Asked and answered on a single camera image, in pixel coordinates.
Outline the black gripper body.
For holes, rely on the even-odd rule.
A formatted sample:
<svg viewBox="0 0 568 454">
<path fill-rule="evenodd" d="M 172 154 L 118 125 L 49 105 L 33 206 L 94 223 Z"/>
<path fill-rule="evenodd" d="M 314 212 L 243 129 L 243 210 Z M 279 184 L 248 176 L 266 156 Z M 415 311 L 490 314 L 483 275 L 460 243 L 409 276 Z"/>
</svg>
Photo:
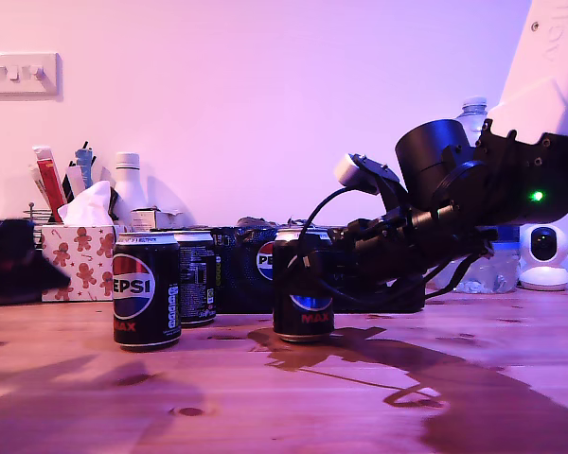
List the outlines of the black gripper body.
<svg viewBox="0 0 568 454">
<path fill-rule="evenodd" d="M 340 252 L 341 283 L 368 289 L 411 274 L 409 243 L 401 218 L 357 219 L 333 230 L 333 247 Z"/>
</svg>

